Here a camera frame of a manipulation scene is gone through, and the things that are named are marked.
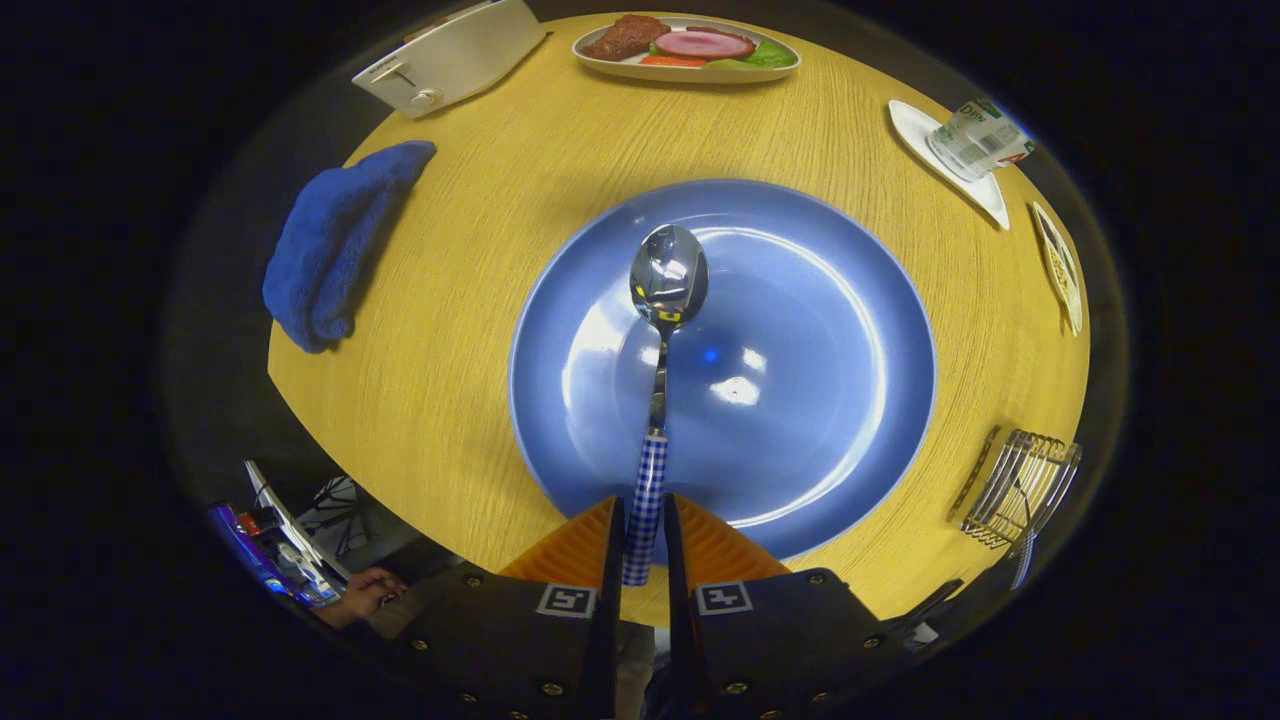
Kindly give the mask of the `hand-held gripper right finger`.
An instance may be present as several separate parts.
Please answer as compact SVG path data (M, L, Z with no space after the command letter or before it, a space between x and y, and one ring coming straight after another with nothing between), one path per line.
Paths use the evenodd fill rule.
M833 571L791 571L678 496L664 501L681 719L829 719L906 662L902 637Z

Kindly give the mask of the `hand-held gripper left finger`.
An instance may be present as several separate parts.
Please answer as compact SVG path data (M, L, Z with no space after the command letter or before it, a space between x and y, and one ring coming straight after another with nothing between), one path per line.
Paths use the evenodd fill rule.
M376 647L428 719L612 719L625 502L609 497L497 573L428 579L420 611Z

